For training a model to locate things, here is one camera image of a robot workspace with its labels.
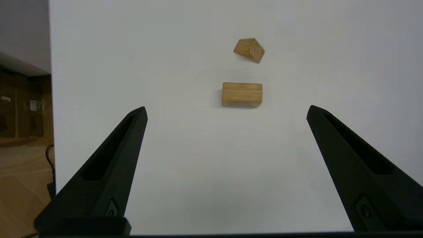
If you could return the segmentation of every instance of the white wall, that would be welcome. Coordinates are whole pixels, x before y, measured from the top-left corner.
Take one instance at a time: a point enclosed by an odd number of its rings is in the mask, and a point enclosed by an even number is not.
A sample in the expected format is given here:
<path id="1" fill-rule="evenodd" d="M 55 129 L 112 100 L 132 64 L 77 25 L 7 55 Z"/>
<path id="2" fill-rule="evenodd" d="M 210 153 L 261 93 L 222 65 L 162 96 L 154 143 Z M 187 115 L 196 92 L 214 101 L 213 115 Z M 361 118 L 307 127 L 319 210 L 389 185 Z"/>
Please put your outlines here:
<path id="1" fill-rule="evenodd" d="M 0 1 L 0 65 L 27 76 L 51 72 L 48 0 Z"/>
<path id="2" fill-rule="evenodd" d="M 131 110 L 133 234 L 351 230 L 306 115 L 333 113 L 423 184 L 423 1 L 51 1 L 57 186 Z M 255 37 L 260 64 L 233 53 Z M 223 108 L 223 82 L 263 84 Z"/>

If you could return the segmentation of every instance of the black cable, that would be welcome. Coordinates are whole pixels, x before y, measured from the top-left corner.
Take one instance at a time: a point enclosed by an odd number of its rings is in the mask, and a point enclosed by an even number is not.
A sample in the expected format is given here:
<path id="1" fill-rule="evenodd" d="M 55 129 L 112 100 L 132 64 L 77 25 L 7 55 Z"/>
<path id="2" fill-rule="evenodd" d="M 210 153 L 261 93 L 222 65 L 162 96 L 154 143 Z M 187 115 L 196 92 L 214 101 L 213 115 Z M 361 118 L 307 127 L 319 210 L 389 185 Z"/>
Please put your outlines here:
<path id="1" fill-rule="evenodd" d="M 53 163 L 51 162 L 50 157 L 49 157 L 49 152 L 50 152 L 50 150 L 51 150 L 53 147 L 54 147 L 54 144 L 51 144 L 51 145 L 47 146 L 47 148 L 46 148 L 46 159 L 47 159 L 47 161 L 49 162 L 50 167 L 52 168 L 52 172 L 53 172 L 53 182 L 55 183 L 55 182 L 56 182 L 56 170 L 55 170 L 55 168 L 54 168 L 54 166 L 53 166 Z"/>
<path id="2" fill-rule="evenodd" d="M 40 234 L 38 234 L 38 232 L 34 232 L 25 236 L 22 236 L 22 238 L 38 238 Z"/>

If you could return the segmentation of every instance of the white table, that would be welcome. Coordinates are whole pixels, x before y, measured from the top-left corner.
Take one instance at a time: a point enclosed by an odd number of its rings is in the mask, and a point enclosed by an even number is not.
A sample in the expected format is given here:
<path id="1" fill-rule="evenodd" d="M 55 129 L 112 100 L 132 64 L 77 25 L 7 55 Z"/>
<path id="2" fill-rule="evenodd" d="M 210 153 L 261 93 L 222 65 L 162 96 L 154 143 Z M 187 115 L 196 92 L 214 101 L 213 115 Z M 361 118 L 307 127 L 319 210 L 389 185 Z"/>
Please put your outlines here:
<path id="1" fill-rule="evenodd" d="M 51 1 L 57 186 L 131 110 L 132 234 L 352 230 L 306 121 L 323 107 L 423 183 L 423 1 Z M 260 64 L 233 53 L 254 37 Z M 256 109 L 223 82 L 262 83 Z"/>

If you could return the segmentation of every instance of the wooden block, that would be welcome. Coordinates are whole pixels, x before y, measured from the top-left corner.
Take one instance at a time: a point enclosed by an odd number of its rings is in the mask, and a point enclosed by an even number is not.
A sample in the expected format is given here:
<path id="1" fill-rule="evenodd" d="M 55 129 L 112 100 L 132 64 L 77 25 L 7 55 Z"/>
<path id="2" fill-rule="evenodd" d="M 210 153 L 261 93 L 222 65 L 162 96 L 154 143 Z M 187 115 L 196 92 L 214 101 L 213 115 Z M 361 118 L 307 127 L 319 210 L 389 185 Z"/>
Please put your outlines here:
<path id="1" fill-rule="evenodd" d="M 223 83 L 222 106 L 258 107 L 263 100 L 260 83 Z"/>
<path id="2" fill-rule="evenodd" d="M 256 63 L 260 63 L 261 58 L 264 55 L 264 49 L 254 38 L 239 40 L 233 51 Z"/>

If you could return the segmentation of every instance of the wooden floor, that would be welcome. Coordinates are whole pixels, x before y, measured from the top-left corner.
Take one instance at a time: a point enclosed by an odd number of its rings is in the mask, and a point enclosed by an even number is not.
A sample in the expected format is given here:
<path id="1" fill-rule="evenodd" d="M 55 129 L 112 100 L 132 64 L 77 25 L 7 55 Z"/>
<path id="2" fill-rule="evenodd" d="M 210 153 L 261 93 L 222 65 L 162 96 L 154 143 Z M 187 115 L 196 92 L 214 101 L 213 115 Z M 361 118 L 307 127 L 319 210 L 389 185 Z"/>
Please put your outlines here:
<path id="1" fill-rule="evenodd" d="M 45 157 L 53 144 L 52 94 L 43 82 L 42 138 L 0 139 L 0 237 L 22 237 L 35 232 L 34 218 L 49 203 L 47 184 L 53 181 Z M 50 150 L 54 161 L 54 149 Z"/>

